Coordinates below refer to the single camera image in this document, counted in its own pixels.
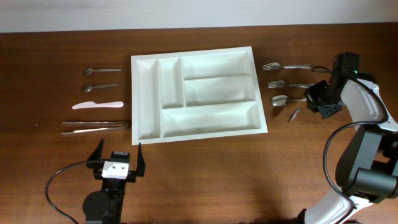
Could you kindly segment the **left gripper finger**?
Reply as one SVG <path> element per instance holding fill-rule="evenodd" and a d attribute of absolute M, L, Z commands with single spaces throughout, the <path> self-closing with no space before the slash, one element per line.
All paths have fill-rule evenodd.
<path fill-rule="evenodd" d="M 138 153 L 137 153 L 137 164 L 136 164 L 136 170 L 133 170 L 131 174 L 134 177 L 143 177 L 145 174 L 146 170 L 146 163 L 144 160 L 144 156 L 142 154 L 142 146 L 141 143 L 139 143 L 138 146 Z"/>
<path fill-rule="evenodd" d="M 96 168 L 101 164 L 101 155 L 104 146 L 104 139 L 101 139 L 96 149 L 91 153 L 87 159 L 87 168 Z"/>

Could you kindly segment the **metal fork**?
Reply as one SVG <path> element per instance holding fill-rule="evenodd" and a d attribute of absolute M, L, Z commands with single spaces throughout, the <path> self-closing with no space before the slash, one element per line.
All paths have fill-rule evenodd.
<path fill-rule="evenodd" d="M 262 66 L 263 71 L 268 70 L 281 70 L 281 69 L 309 69 L 311 70 L 313 65 L 311 64 L 301 64 L 301 65 L 281 65 L 277 62 L 268 63 Z"/>
<path fill-rule="evenodd" d="M 310 88 L 313 84 L 291 84 L 287 83 L 283 80 L 277 80 L 273 82 L 269 82 L 267 84 L 268 88 L 284 88 L 284 87 L 295 87 L 295 88 Z"/>

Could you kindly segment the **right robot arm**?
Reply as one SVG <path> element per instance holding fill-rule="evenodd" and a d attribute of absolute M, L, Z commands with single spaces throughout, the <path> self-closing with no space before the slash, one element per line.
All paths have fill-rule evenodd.
<path fill-rule="evenodd" d="M 347 107 L 352 122 L 334 131 L 323 150 L 323 171 L 330 191 L 313 207 L 302 210 L 295 223 L 347 223 L 356 212 L 397 198 L 397 123 L 379 94 L 374 75 L 359 70 L 359 55 L 345 52 L 334 58 L 333 68 L 309 65 L 313 72 L 328 73 L 305 90 L 307 107 L 322 118 Z M 342 153 L 331 179 L 327 155 L 335 136 L 356 130 Z"/>

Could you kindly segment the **large metal spoon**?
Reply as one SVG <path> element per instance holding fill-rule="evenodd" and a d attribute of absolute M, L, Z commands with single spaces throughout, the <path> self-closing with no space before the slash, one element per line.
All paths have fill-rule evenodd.
<path fill-rule="evenodd" d="M 272 106 L 286 106 L 291 102 L 296 102 L 296 101 L 306 101 L 306 98 L 298 98 L 298 99 L 293 99 L 287 95 L 277 95 L 273 96 L 271 98 L 271 105 Z"/>
<path fill-rule="evenodd" d="M 301 108 L 296 109 L 296 110 L 290 115 L 288 122 L 293 121 L 294 118 L 300 113 L 301 110 L 302 110 Z"/>

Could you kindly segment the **metal kitchen tongs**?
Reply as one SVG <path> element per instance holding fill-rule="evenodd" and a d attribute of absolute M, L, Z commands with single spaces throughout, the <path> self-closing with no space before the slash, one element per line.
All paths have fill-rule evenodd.
<path fill-rule="evenodd" d="M 62 132 L 62 135 L 125 130 L 130 128 L 130 124 L 127 121 L 63 121 L 62 124 L 65 126 L 85 127 L 85 129 Z"/>

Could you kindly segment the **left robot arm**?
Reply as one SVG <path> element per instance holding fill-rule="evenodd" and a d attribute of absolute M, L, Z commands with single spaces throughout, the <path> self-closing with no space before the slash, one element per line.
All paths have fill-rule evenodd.
<path fill-rule="evenodd" d="M 94 178 L 102 181 L 101 189 L 88 194 L 83 201 L 85 223 L 88 224 L 120 223 L 126 184 L 143 177 L 146 169 L 141 145 L 138 145 L 135 170 L 129 168 L 128 152 L 113 151 L 109 159 L 103 159 L 103 145 L 104 141 L 101 140 L 86 165 L 93 170 Z"/>

